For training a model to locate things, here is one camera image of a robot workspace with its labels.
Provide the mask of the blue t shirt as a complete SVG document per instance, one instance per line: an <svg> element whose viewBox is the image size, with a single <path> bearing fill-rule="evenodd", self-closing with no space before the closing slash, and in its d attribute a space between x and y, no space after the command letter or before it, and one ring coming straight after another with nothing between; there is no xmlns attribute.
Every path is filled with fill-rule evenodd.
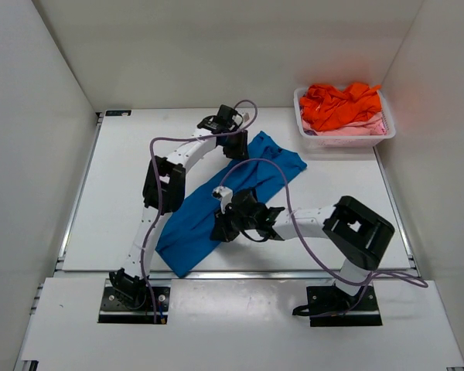
<svg viewBox="0 0 464 371"><path fill-rule="evenodd" d="M286 181L292 181L307 169L298 153L280 147L263 131L251 140L247 149L251 162L227 175L237 164L229 162L187 196L166 222L155 251L178 277L185 277L219 245L210 239L210 234L213 214L220 208L220 201L213 198L212 191L221 181L234 193L254 188L258 201L266 203L285 187Z"/></svg>

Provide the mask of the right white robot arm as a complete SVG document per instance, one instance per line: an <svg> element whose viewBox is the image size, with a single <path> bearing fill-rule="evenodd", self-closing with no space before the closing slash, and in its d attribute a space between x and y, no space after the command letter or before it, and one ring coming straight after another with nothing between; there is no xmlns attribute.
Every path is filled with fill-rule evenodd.
<svg viewBox="0 0 464 371"><path fill-rule="evenodd" d="M212 195L220 206L213 214L211 240L229 243L242 235L256 243L319 238L330 240L345 260L334 283L324 289L329 299L294 309L297 316L345 315L363 297L363 284L375 272L394 235L385 218L352 196L343 196L332 206L289 211L268 207L257 198L255 189L233 192L216 187Z"/></svg>

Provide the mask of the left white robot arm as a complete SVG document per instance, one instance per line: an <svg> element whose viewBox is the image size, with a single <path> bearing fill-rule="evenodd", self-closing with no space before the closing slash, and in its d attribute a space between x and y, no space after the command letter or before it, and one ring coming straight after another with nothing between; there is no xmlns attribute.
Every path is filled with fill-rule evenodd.
<svg viewBox="0 0 464 371"><path fill-rule="evenodd" d="M164 225L183 204L191 168L217 147L226 158L248 158L247 127L251 121L237 109L221 105L214 115L202 119L188 138L157 137L150 141L141 222L121 268L109 273L114 296L128 310L155 303L149 265Z"/></svg>

